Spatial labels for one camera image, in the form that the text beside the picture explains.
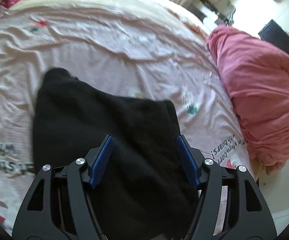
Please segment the pink strawberry print bedsheet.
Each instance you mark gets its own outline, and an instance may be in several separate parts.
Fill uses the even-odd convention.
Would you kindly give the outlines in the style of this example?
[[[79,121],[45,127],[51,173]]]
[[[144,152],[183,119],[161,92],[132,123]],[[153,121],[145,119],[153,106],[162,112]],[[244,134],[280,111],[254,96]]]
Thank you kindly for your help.
[[[0,224],[11,233],[34,178],[31,127],[53,67],[98,90],[170,100],[181,133],[219,165],[251,168],[208,31],[168,0],[0,0]]]

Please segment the black monitor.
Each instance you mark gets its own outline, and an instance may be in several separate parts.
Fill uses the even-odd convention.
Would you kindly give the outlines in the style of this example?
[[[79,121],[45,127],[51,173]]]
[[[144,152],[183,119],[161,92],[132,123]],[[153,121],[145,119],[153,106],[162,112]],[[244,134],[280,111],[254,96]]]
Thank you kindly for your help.
[[[261,40],[269,42],[289,55],[289,33],[274,20],[270,20],[259,32]]]

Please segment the black sweater with orange cuffs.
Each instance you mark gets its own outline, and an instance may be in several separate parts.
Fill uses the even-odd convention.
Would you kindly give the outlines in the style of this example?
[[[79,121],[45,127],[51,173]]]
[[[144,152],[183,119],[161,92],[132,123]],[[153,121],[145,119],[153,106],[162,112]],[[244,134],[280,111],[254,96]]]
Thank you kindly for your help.
[[[65,166],[113,138],[91,203],[109,239],[180,239],[198,202],[177,153],[180,128],[170,101],[106,94],[62,68],[49,70],[33,121],[35,169]]]

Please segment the pink crumpled duvet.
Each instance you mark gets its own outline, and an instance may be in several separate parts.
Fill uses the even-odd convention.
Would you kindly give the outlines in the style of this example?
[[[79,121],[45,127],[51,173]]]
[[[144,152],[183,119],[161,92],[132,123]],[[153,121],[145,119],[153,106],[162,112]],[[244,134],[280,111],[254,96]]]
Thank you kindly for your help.
[[[268,175],[289,160],[289,55],[221,25],[206,44],[232,101],[249,157]]]

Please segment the grey side desk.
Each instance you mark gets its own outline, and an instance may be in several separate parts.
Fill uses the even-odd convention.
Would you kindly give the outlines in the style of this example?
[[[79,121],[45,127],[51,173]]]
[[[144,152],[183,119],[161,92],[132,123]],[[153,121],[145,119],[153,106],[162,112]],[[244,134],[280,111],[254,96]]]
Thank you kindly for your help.
[[[215,4],[209,0],[194,0],[189,11],[205,25],[233,25],[236,7],[230,0],[219,0]]]

